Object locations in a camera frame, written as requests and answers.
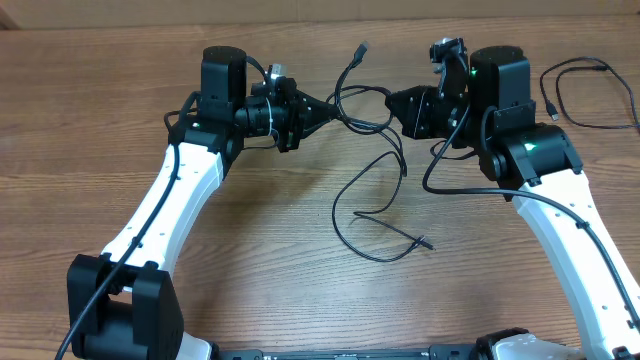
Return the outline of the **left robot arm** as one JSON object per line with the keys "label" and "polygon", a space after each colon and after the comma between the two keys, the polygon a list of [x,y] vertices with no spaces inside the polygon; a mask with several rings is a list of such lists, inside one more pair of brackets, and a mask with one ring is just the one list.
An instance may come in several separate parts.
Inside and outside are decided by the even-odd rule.
{"label": "left robot arm", "polygon": [[134,215],[98,256],[79,254],[67,272],[70,329],[56,354],[80,359],[215,359],[218,348],[185,331],[172,282],[205,202],[252,137],[281,152],[338,116],[274,67],[249,85],[259,63],[230,46],[204,49],[200,88],[165,123],[162,168]]}

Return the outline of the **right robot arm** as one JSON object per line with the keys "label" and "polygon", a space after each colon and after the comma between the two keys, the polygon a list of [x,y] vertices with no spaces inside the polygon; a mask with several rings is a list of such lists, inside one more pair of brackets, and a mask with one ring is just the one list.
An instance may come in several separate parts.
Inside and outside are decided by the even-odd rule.
{"label": "right robot arm", "polygon": [[475,359],[635,359],[639,286],[594,203],[583,163],[558,126],[536,121],[530,64],[516,46],[468,53],[458,39],[429,51],[440,82],[386,98],[412,139],[471,148],[489,194],[513,203],[543,247],[570,304],[581,345],[513,328],[480,337]]}

